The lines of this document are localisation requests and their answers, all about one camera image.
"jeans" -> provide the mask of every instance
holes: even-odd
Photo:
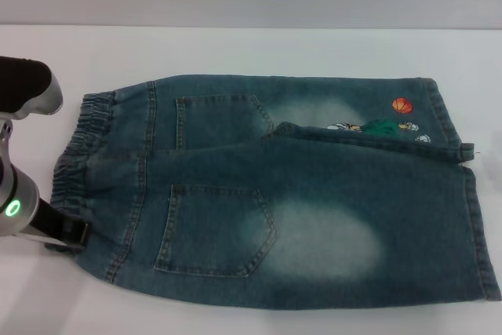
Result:
[[[201,304],[500,300],[435,82],[186,75],[90,94],[52,205],[105,282]]]

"back pocket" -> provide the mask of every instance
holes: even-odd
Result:
[[[176,109],[176,149],[237,144],[274,128],[253,94],[177,97]]]
[[[173,185],[155,269],[246,277],[263,260],[276,234],[258,190]]]

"green led light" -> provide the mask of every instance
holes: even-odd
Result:
[[[8,217],[14,216],[16,213],[18,213],[21,210],[21,202],[17,199],[12,200],[11,203],[7,206],[7,209],[5,210],[5,214]]]

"orange basketball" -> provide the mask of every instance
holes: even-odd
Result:
[[[398,113],[411,113],[413,110],[413,105],[411,102],[408,101],[405,97],[399,97],[396,98],[394,101],[392,101],[392,107],[394,110],[396,110]]]

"pocket stitching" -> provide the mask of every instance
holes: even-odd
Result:
[[[180,189],[187,189],[188,192],[210,192],[212,194],[220,195],[239,195],[239,196],[251,196],[262,210],[262,214],[267,221],[269,227],[268,236],[264,243],[260,246],[257,252],[255,252],[249,262],[246,263],[245,267],[237,270],[234,273],[228,273],[228,271],[220,270],[209,270],[204,268],[191,268],[191,267],[169,267],[169,259],[171,254],[171,246],[173,244],[173,236],[175,234],[176,227],[176,215],[178,213],[178,207],[180,204]],[[169,199],[169,212],[166,221],[166,229],[164,231],[164,236],[162,237],[161,249],[158,252],[157,260],[155,261],[154,269],[160,270],[168,273],[175,274],[185,274],[185,275],[198,275],[198,276],[210,276],[210,277],[227,277],[227,278],[242,278],[248,277],[251,272],[253,272],[258,264],[263,260],[268,250],[274,244],[275,238],[277,236],[277,228],[275,226],[274,219],[271,213],[267,209],[267,205],[260,193],[260,190],[248,190],[248,189],[236,189],[236,188],[219,188],[210,186],[195,186],[195,185],[172,185],[171,186],[171,197]]]
[[[269,133],[274,129],[274,123],[272,122],[267,111],[262,106],[260,100],[254,94],[215,94],[210,96],[189,96],[189,97],[177,97],[176,98],[176,149],[184,150],[186,149],[186,121],[187,121],[187,103],[189,105],[196,105],[199,102],[208,101],[210,98],[216,99],[221,97],[222,99],[230,98],[231,101],[235,102],[235,99],[246,98],[254,107],[258,110],[258,114],[267,124],[267,131]]]

